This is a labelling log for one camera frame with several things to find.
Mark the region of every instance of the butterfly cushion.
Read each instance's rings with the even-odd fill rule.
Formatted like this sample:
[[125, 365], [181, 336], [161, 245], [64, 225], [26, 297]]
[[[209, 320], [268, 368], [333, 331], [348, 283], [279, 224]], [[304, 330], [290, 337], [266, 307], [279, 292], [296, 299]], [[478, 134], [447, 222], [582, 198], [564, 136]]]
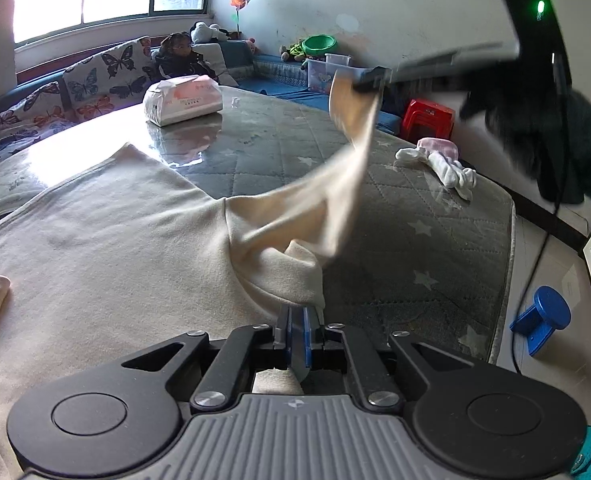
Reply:
[[88, 121], [141, 103], [160, 75], [145, 36], [83, 59], [64, 70], [63, 79], [77, 120]]
[[65, 130], [69, 120], [57, 81], [38, 88], [18, 104], [0, 113], [0, 161], [39, 140]]

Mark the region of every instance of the white package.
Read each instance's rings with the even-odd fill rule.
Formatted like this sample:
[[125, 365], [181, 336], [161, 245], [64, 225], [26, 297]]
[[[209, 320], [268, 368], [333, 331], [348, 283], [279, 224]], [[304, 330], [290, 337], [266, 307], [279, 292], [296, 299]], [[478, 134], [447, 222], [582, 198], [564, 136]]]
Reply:
[[186, 75], [151, 85], [144, 94], [144, 113], [158, 126], [222, 110], [222, 93], [207, 75]]

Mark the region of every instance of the butterfly pattern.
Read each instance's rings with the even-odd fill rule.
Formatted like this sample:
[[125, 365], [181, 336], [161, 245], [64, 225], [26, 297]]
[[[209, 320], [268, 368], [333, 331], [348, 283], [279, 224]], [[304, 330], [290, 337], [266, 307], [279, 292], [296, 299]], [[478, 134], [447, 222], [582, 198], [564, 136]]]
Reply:
[[[42, 137], [38, 137], [37, 139], [34, 139], [34, 141], [29, 145], [29, 146], [33, 146], [34, 144], [40, 142], [42, 140]], [[26, 150], [29, 146], [22, 146], [21, 148], [18, 148], [17, 150], [13, 150], [10, 155], [15, 155], [16, 153], [20, 153], [23, 150]]]
[[64, 113], [63, 113], [62, 108], [60, 106], [55, 106], [51, 113], [49, 113], [49, 111], [47, 111], [46, 115], [35, 116], [33, 118], [33, 123], [37, 127], [42, 128], [42, 126], [44, 126], [45, 124], [53, 122], [57, 119], [64, 119]]
[[65, 130], [71, 128], [72, 126], [76, 125], [74, 123], [70, 123], [69, 121], [54, 121], [49, 123], [47, 131], [50, 132], [50, 135], [59, 134], [60, 132], [64, 132]]
[[149, 77], [149, 81], [157, 83], [160, 80], [160, 72], [152, 66], [143, 66], [142, 71]]
[[60, 94], [60, 85], [58, 85], [57, 81], [54, 81], [53, 83], [44, 85], [42, 88], [38, 88], [25, 99], [22, 110], [25, 112], [31, 110], [31, 107], [42, 94]]
[[85, 121], [99, 117], [103, 114], [108, 114], [114, 110], [114, 105], [111, 104], [111, 99], [108, 95], [103, 95], [93, 105], [84, 105], [76, 108], [76, 112], [81, 115]]
[[84, 83], [69, 81], [66, 84], [69, 88], [69, 91], [74, 95], [74, 101], [83, 101], [85, 95], [95, 95], [98, 93], [97, 70], [97, 68], [92, 68], [87, 77], [84, 79]]
[[134, 46], [131, 44], [127, 46], [123, 51], [120, 59], [116, 59], [107, 52], [100, 55], [105, 65], [107, 65], [107, 72], [109, 72], [109, 78], [115, 77], [118, 74], [118, 70], [122, 67], [127, 70], [135, 70], [136, 65], [131, 59], [134, 53]]
[[10, 135], [9, 137], [5, 137], [3, 139], [0, 139], [0, 152], [2, 150], [4, 150], [6, 147], [8, 147], [10, 144], [13, 144], [14, 142], [18, 142], [19, 140], [35, 137], [37, 135], [38, 135], [37, 130], [28, 130], [26, 128], [23, 128], [22, 130], [15, 132], [13, 135]]
[[149, 36], [145, 36], [144, 38], [140, 38], [138, 41], [142, 45], [142, 53], [146, 57], [151, 57], [151, 38], [149, 38]]
[[11, 124], [17, 124], [19, 122], [20, 119], [14, 114], [13, 110], [7, 110], [0, 114], [0, 128], [4, 125], [10, 126]]
[[124, 86], [114, 86], [110, 88], [109, 93], [116, 94], [120, 99], [126, 99], [130, 95], [144, 92], [144, 85], [146, 85], [146, 77], [140, 76], [138, 79], [135, 79]]

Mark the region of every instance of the red plastic stool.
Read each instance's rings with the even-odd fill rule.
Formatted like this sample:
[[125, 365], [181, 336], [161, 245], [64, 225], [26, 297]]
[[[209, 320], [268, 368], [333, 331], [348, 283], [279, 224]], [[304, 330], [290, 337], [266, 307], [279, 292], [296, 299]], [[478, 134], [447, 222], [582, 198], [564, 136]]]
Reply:
[[455, 112], [425, 99], [412, 99], [400, 127], [400, 137], [417, 144], [422, 137], [450, 139]]

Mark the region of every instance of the green bowl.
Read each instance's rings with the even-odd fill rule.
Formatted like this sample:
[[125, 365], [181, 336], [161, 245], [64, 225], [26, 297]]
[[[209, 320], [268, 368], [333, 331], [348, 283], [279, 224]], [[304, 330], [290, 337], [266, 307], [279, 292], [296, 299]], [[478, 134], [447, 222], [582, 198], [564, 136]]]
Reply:
[[309, 56], [324, 56], [335, 49], [337, 44], [338, 42], [333, 36], [318, 34], [317, 36], [306, 38], [302, 42], [302, 48], [304, 53]]

